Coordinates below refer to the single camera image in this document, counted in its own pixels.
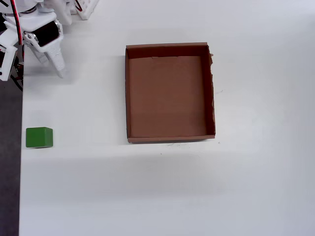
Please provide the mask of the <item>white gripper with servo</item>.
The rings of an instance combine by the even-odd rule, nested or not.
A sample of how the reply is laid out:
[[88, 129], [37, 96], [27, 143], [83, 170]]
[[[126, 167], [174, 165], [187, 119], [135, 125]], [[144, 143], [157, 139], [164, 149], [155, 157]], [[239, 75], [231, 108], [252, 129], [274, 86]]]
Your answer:
[[65, 63], [60, 48], [62, 25], [55, 12], [20, 14], [24, 43], [41, 64], [52, 64], [60, 78], [65, 77]]

